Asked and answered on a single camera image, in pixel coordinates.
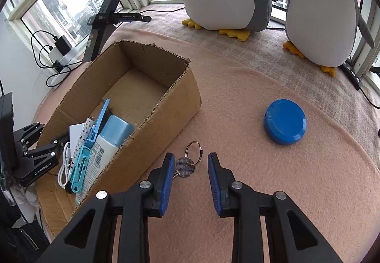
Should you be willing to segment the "white usb wall charger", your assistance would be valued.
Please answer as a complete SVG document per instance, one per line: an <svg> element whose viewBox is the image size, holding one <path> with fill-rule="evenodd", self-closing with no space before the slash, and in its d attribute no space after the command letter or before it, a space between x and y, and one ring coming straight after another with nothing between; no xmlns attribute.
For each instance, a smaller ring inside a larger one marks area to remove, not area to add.
<svg viewBox="0 0 380 263"><path fill-rule="evenodd" d="M70 125L69 134L70 134L70 146L75 147L81 136L84 123L79 123L76 125Z"/></svg>

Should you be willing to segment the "teal clothespin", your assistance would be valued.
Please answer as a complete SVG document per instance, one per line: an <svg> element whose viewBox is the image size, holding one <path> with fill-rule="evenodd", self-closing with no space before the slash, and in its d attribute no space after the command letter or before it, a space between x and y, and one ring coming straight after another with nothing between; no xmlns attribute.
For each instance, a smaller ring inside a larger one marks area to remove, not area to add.
<svg viewBox="0 0 380 263"><path fill-rule="evenodd" d="M80 193L84 183L84 176L90 160L90 152L93 144L95 143L96 135L90 134L81 146L79 154L74 162L75 166L70 175L70 189L71 193Z"/></svg>

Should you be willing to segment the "blue phone stand plate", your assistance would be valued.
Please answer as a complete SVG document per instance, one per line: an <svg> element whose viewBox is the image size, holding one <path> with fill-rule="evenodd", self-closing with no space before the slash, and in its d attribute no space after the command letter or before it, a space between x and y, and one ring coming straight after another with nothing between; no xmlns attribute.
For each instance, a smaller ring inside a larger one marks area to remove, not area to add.
<svg viewBox="0 0 380 263"><path fill-rule="evenodd" d="M86 146L89 148L92 148L93 144L96 141L97 135L98 135L99 130L100 130L100 126L102 124L102 120L104 119L104 116L107 112L109 102L110 102L110 99L106 99L104 101L104 105L102 106L102 109L101 109L101 111L97 117L97 120L96 120L95 124L93 125L91 132L87 138Z"/></svg>

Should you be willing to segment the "patterned white power bank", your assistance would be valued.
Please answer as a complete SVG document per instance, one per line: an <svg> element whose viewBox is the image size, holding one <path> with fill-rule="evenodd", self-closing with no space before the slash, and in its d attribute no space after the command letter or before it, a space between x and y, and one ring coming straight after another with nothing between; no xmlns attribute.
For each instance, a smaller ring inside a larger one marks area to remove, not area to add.
<svg viewBox="0 0 380 263"><path fill-rule="evenodd" d="M86 122L82 126L82 130L80 132L79 138L77 140L77 144L75 145L75 150L73 154L73 158L76 158L82 145L86 142L87 138L90 136L93 126L95 125L95 120L92 117L88 117Z"/></svg>

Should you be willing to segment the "white lotion bottle blue cap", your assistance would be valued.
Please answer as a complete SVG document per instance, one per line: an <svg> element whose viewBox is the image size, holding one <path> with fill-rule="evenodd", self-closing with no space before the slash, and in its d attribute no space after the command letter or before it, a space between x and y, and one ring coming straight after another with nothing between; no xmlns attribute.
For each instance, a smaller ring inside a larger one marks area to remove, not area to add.
<svg viewBox="0 0 380 263"><path fill-rule="evenodd" d="M97 177L110 163L122 143L132 134L133 130L134 125L131 123L115 115L110 115L91 148L82 190L75 196L76 206L85 199Z"/></svg>

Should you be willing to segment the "blue round tin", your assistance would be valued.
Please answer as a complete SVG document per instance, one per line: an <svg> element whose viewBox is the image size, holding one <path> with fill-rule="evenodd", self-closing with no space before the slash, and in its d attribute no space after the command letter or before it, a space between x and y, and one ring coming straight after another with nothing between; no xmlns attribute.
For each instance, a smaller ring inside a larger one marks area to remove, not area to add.
<svg viewBox="0 0 380 263"><path fill-rule="evenodd" d="M263 120L267 135L279 145L297 143L307 131L307 118L301 107L289 99L277 99L267 108Z"/></svg>

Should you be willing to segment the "cardboard box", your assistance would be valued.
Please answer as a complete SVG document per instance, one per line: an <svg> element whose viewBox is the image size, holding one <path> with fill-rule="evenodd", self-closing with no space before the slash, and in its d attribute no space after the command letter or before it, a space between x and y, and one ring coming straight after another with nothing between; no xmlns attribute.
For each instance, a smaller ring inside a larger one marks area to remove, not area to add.
<svg viewBox="0 0 380 263"><path fill-rule="evenodd" d="M89 196L99 190L128 190L197 114L202 101L187 58L155 45L119 41L68 90L39 145L65 134L70 125L96 116L104 103L134 130L91 183Z"/></svg>

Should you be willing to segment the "key with ring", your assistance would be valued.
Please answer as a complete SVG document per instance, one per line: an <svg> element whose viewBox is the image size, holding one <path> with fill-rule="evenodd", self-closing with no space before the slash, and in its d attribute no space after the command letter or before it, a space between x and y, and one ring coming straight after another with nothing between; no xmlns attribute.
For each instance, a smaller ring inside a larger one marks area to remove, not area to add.
<svg viewBox="0 0 380 263"><path fill-rule="evenodd" d="M197 160L192 160L189 157L189 150L192 147L192 145L196 145L198 148L198 158ZM201 144L198 141L191 141L185 148L184 156L179 158L176 161L175 164L175 172L174 172L174 178L181 177L181 178L188 178L190 177L194 172L196 166L198 166L203 158L203 148Z"/></svg>

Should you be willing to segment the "black cylinder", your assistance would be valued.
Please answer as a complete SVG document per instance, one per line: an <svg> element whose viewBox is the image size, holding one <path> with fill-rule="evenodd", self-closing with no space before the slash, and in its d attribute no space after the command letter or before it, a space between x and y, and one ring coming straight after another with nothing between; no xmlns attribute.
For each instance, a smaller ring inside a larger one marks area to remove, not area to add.
<svg viewBox="0 0 380 263"><path fill-rule="evenodd" d="M71 188L71 182L70 182L70 181L68 181L68 182L65 184L64 189L65 189L66 192L69 193L69 194L72 194L72 193L73 193L73 190L72 190L72 188Z"/></svg>

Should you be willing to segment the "white power strip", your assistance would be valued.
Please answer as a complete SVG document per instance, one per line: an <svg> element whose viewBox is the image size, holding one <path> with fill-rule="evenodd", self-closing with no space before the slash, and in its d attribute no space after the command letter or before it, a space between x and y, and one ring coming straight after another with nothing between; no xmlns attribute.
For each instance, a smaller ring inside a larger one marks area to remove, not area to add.
<svg viewBox="0 0 380 263"><path fill-rule="evenodd" d="M55 74L51 75L46 85L49 88L56 89L82 61L79 59L80 51L77 47L71 48L66 54L62 55L57 47L49 47L49 58L53 62L52 69Z"/></svg>

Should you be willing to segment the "black power adapter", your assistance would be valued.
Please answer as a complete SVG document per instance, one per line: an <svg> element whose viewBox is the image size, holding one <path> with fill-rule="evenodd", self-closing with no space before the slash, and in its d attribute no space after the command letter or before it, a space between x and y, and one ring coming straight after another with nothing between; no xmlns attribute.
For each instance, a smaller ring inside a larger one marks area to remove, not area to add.
<svg viewBox="0 0 380 263"><path fill-rule="evenodd" d="M58 51L62 54L62 56L65 56L70 52L72 49L72 46L70 42L66 39L66 36L61 36L55 40L55 46L58 49Z"/></svg>

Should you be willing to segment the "pink table blanket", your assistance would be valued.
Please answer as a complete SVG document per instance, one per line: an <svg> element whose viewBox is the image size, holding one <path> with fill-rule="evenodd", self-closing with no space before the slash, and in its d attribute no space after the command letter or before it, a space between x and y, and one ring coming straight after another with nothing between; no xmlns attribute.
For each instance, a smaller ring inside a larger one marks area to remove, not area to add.
<svg viewBox="0 0 380 263"><path fill-rule="evenodd" d="M138 181L159 167L166 153L181 156L188 143L198 141L205 154L217 153L221 165L254 190L287 193L342 261L364 258L379 234L379 169L352 136L304 97L232 59L152 32L120 40L114 40L115 35L106 49L133 41L187 58L202 101L197 114ZM42 123L48 123L89 65L61 85L58 99L45 101ZM293 145L275 143L264 129L265 112L277 99L294 101L307 118L305 135Z"/></svg>

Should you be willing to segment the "black handheld gripper on stand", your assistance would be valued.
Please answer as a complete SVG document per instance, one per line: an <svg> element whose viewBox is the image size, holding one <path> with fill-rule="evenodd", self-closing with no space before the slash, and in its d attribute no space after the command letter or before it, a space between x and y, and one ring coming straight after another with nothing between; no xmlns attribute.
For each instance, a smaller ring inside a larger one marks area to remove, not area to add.
<svg viewBox="0 0 380 263"><path fill-rule="evenodd" d="M149 23L150 16L140 13L116 13L115 10L121 0L104 0L99 12L88 19L91 32L86 43L83 62L90 62L97 58L108 38L116 30L116 25L131 21Z"/></svg>

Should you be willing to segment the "checkered beige cloth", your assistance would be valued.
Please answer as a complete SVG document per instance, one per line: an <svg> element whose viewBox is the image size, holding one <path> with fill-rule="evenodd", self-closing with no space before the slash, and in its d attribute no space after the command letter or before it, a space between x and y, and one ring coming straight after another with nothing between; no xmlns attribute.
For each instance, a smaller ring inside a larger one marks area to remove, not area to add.
<svg viewBox="0 0 380 263"><path fill-rule="evenodd" d="M191 43L233 59L276 80L304 97L308 102L335 120L379 163L379 96L367 85L357 91L342 70L336 76L284 50L287 37L278 24L261 32L253 32L247 41L219 34L216 31L196 30L182 25L186 18L180 5L152 5L149 23L120 24L114 40L129 39L139 31L152 32Z"/></svg>

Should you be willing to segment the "small plush penguin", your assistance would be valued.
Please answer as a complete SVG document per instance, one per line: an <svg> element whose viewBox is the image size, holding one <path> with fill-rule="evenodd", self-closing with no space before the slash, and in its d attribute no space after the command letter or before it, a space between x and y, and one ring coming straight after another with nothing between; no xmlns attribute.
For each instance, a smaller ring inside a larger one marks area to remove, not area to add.
<svg viewBox="0 0 380 263"><path fill-rule="evenodd" d="M285 32L283 48L332 77L350 56L358 32L375 47L357 0L288 0Z"/></svg>

